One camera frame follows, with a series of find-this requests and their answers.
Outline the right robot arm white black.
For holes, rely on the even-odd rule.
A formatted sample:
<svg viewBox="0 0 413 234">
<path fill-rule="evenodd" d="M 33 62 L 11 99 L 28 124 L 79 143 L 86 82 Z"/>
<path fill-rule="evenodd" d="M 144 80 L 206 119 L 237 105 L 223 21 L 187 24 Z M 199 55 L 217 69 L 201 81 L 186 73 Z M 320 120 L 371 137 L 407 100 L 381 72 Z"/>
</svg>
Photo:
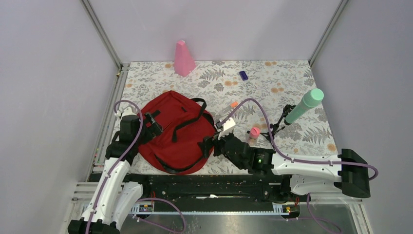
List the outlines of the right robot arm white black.
<svg viewBox="0 0 413 234">
<path fill-rule="evenodd" d="M 287 201 L 297 195 L 338 190 L 355 198 L 371 196 L 371 165 L 352 149 L 342 149 L 338 155 L 320 156 L 318 161 L 312 161 L 309 156 L 281 156 L 273 149 L 251 147 L 232 133 L 224 137 L 207 136 L 198 145 L 202 155 L 223 155 L 249 174 L 289 177 L 279 188 L 281 198 Z"/>
</svg>

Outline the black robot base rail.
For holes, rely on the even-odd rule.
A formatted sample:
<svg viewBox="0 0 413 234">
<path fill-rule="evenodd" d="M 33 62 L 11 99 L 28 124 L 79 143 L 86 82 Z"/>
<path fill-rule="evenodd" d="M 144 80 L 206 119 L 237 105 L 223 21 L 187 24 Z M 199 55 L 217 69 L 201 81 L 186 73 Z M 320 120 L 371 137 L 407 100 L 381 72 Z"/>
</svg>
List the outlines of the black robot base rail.
<svg viewBox="0 0 413 234">
<path fill-rule="evenodd" d="M 289 175 L 126 175 L 143 186 L 140 199 L 165 199 L 182 212 L 268 212 L 272 205 L 306 202 L 290 191 Z"/>
</svg>

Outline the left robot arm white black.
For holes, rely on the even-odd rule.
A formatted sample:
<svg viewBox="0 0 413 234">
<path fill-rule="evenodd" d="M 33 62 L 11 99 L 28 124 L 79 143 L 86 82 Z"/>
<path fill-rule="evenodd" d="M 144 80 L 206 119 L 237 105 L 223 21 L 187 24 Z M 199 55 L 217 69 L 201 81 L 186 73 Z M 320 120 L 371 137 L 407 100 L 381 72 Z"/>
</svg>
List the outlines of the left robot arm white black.
<svg viewBox="0 0 413 234">
<path fill-rule="evenodd" d="M 81 217 L 70 221 L 68 233 L 118 234 L 133 204 L 138 199 L 149 198 L 150 185 L 128 182 L 122 187 L 121 184 L 138 154 L 138 147 L 163 132 L 163 127 L 154 119 L 159 113 L 135 113 L 130 108 L 117 112 L 120 129 L 106 149 L 101 178 Z"/>
</svg>

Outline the red student backpack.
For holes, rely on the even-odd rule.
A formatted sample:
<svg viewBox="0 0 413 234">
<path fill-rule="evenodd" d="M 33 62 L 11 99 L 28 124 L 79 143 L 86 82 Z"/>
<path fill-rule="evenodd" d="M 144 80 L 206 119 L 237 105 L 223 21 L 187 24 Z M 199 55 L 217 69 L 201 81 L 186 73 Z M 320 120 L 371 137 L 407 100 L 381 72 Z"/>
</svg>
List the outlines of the red student backpack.
<svg viewBox="0 0 413 234">
<path fill-rule="evenodd" d="M 188 98 L 168 91 L 151 100 L 142 110 L 150 113 L 163 131 L 138 149 L 156 169 L 188 175 L 199 171 L 212 152 L 203 140 L 216 133 L 215 122 L 202 98 Z"/>
</svg>

